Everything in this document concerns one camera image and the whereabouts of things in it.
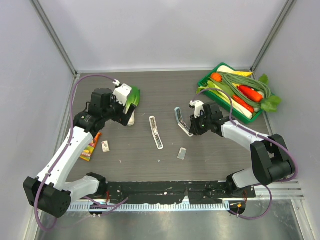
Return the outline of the white stapler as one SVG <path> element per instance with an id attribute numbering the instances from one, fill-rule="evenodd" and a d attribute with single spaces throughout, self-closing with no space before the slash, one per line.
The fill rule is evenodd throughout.
<path id="1" fill-rule="evenodd" d="M 150 123 L 150 128 L 151 128 L 152 136 L 155 141 L 156 147 L 158 150 L 162 150 L 164 148 L 164 145 L 159 135 L 156 118 L 154 116 L 150 116 L 149 123 Z"/>

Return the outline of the staples tray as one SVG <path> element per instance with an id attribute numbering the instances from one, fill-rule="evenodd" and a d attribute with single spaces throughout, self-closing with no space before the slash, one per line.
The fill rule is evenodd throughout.
<path id="1" fill-rule="evenodd" d="M 178 158 L 179 160 L 184 160 L 185 157 L 186 157 L 186 153 L 187 153 L 187 149 L 184 148 L 184 147 L 181 147 L 181 148 L 179 149 L 177 158 Z"/>

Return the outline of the staples box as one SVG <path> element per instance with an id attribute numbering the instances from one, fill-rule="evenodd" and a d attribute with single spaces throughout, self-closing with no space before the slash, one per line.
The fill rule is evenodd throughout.
<path id="1" fill-rule="evenodd" d="M 102 152 L 107 153 L 110 151 L 109 142 L 107 140 L 101 142 Z"/>

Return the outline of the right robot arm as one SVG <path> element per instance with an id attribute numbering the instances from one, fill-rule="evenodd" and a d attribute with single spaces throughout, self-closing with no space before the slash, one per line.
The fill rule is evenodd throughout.
<path id="1" fill-rule="evenodd" d="M 295 174 L 295 163 L 280 135 L 262 134 L 245 127 L 231 116 L 224 117 L 215 103 L 193 100 L 189 106 L 194 110 L 190 116 L 191 134 L 201 136 L 210 131 L 250 152 L 251 167 L 226 178 L 225 190 L 230 197 L 238 197 L 246 187 L 268 186 Z"/>

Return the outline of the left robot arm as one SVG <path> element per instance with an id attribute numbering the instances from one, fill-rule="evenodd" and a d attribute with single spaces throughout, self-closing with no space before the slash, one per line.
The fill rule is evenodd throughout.
<path id="1" fill-rule="evenodd" d="M 137 107 L 129 99 L 137 92 L 137 89 L 122 84 L 114 90 L 98 88 L 91 94 L 88 107 L 74 117 L 66 139 L 51 161 L 35 178 L 27 177 L 23 182 L 27 200 L 35 210 L 60 218 L 71 203 L 88 195 L 97 200 L 106 195 L 107 180 L 99 174 L 91 172 L 74 182 L 67 182 L 67 178 L 107 121 L 128 125 Z"/>

